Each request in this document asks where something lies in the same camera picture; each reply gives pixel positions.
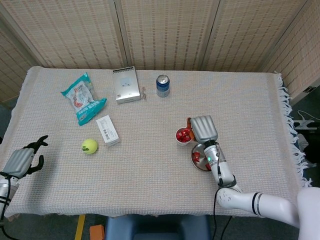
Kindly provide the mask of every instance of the white tablecloth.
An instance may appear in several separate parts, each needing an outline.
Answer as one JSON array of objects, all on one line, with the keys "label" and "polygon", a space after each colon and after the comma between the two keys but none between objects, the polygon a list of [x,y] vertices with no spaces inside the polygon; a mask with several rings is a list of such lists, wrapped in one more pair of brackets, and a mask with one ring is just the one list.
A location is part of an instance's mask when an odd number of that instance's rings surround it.
[{"label": "white tablecloth", "polygon": [[[104,109],[79,126],[69,100],[61,95],[88,72]],[[156,78],[170,78],[170,94],[156,94]],[[118,105],[112,70],[33,67],[24,81],[3,143],[1,165],[15,149],[49,135],[41,171],[21,179],[9,217],[32,214],[212,214],[218,189],[211,172],[196,169],[191,149],[176,144],[175,132],[187,117],[211,115],[238,185],[296,202],[302,184],[296,173],[292,136],[284,112],[288,106],[279,74],[208,71],[138,70],[147,101]],[[121,142],[107,147],[96,120],[109,115]],[[99,144],[95,154],[82,152],[83,140]],[[251,216],[241,210],[217,214]]]}]

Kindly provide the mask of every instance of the snack bag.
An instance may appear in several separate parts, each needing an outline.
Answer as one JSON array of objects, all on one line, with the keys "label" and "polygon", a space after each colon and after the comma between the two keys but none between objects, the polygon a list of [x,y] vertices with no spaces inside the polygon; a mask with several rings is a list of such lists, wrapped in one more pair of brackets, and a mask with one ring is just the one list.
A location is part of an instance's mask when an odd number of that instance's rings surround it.
[{"label": "snack bag", "polygon": [[71,86],[61,92],[63,96],[70,99],[75,109],[76,117],[80,126],[89,122],[107,102],[106,98],[94,100],[94,86],[86,72]]}]

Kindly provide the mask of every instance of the robotic hand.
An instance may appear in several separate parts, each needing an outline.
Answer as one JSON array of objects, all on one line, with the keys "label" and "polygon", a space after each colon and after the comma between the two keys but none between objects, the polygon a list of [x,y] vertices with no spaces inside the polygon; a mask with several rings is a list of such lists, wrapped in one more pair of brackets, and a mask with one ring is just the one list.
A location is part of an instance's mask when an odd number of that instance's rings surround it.
[{"label": "robotic hand", "polygon": [[4,177],[4,179],[0,180],[1,221],[3,220],[5,211],[19,187],[18,180],[25,177],[27,174],[32,174],[42,169],[44,165],[43,155],[40,155],[37,166],[31,166],[34,156],[39,148],[41,146],[48,146],[48,144],[44,142],[47,137],[48,135],[42,136],[38,141],[32,142],[19,150],[15,150],[6,163],[4,169],[0,172],[0,175]]},{"label": "robotic hand", "polygon": [[288,200],[259,192],[243,193],[230,171],[226,158],[216,142],[218,133],[211,116],[190,118],[191,137],[204,145],[204,153],[220,189],[216,199],[226,209],[241,209],[261,217],[278,220],[299,228],[299,215],[295,205]]}]

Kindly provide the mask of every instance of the wicker panel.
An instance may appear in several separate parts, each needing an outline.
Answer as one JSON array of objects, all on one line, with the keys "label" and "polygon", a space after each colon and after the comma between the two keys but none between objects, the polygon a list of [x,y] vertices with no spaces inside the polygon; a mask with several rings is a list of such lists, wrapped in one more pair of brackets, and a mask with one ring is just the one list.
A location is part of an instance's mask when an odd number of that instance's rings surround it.
[{"label": "wicker panel", "polygon": [[254,72],[305,0],[222,0],[203,69]]},{"label": "wicker panel", "polygon": [[320,1],[311,0],[292,24],[263,71],[282,73],[294,99],[320,78]]},{"label": "wicker panel", "polygon": [[123,66],[106,0],[3,0],[51,68]]},{"label": "wicker panel", "polygon": [[0,30],[0,102],[19,95],[31,64]]},{"label": "wicker panel", "polygon": [[137,69],[196,70],[212,0],[121,0]]}]

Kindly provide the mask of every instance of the tennis ball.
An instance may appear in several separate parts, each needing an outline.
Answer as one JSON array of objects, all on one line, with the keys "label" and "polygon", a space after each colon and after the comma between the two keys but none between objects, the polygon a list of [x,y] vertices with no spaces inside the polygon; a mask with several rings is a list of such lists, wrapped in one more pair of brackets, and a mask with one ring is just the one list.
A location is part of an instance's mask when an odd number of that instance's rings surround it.
[{"label": "tennis ball", "polygon": [[94,139],[86,139],[82,143],[82,151],[86,154],[94,154],[98,149],[98,143]]}]

